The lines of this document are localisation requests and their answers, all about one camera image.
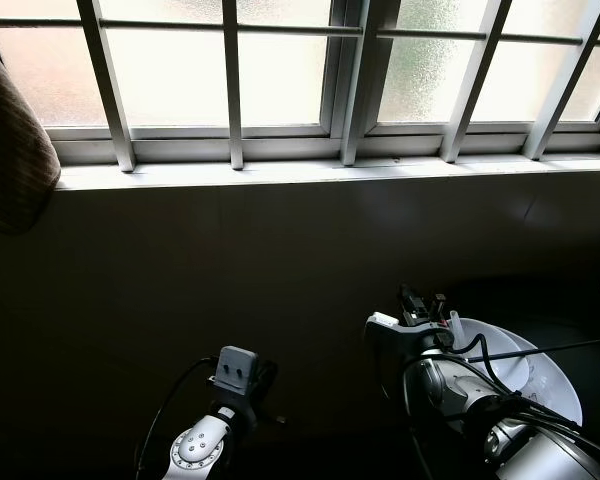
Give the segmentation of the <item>white ceramic spoon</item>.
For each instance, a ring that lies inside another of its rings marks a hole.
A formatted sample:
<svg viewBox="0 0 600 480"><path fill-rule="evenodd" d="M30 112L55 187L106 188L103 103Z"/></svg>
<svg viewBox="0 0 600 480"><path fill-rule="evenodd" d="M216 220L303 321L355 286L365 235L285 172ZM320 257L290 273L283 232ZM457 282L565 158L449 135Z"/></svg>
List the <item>white ceramic spoon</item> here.
<svg viewBox="0 0 600 480"><path fill-rule="evenodd" d="M466 326L465 317L454 310L448 312L448 328L450 328L452 337L454 337L452 351L465 353L472 349L470 343L473 342L475 333L469 326Z"/></svg>

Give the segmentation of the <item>thin black stick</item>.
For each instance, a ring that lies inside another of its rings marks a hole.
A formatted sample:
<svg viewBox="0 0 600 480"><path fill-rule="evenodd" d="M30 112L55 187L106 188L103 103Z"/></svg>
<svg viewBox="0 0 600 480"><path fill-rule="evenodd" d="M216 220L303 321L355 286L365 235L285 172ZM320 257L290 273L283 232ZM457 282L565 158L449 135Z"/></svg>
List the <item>thin black stick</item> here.
<svg viewBox="0 0 600 480"><path fill-rule="evenodd" d="M486 355L486 356L480 356L480 357L470 357L470 358L466 358L466 361L470 362L470 364L475 364L475 362L487 361L487 360L502 360L502 358L520 358L520 357L527 357L527 356L532 356L532 355L547 355L547 353L562 351L562 349L583 348L583 347L587 347L587 346L596 346L596 344L600 344L600 339L583 340L583 342L566 344L566 346L519 349L519 351L500 353L500 355Z"/></svg>

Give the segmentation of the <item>large white dish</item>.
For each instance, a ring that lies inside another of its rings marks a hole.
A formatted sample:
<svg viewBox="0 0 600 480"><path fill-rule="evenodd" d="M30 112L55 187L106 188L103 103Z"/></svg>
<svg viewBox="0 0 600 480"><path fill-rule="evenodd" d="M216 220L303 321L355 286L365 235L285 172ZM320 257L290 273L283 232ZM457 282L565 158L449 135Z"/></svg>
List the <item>large white dish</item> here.
<svg viewBox="0 0 600 480"><path fill-rule="evenodd" d="M519 344L520 349L537 348L529 340L502 328L502 326L483 323L483 321L469 319L469 317L465 317L465 319L466 326L469 326L475 335L500 332L509 335L514 342ZM529 361L530 376L527 384L519 392L523 393L524 397L559 413L565 419L574 422L575 425L583 425L582 403L580 403L574 385L571 384L568 375L561 370L561 367L547 355L532 355L524 358Z"/></svg>

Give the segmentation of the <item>white barred window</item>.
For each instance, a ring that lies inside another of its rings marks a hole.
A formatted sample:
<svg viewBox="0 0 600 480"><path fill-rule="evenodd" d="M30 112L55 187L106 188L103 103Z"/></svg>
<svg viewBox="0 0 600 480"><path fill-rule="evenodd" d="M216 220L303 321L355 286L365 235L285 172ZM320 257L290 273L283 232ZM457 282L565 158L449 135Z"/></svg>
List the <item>white barred window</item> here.
<svg viewBox="0 0 600 480"><path fill-rule="evenodd" d="M67 164L600 150L600 0L0 0Z"/></svg>

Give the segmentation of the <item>brown striped cloth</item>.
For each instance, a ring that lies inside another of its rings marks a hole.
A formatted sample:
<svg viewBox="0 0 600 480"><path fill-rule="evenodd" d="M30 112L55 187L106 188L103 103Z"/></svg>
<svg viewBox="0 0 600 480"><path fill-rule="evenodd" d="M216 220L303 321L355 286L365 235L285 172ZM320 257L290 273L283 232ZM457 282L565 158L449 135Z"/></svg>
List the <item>brown striped cloth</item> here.
<svg viewBox="0 0 600 480"><path fill-rule="evenodd" d="M61 173L56 148L0 60L0 233L34 228Z"/></svg>

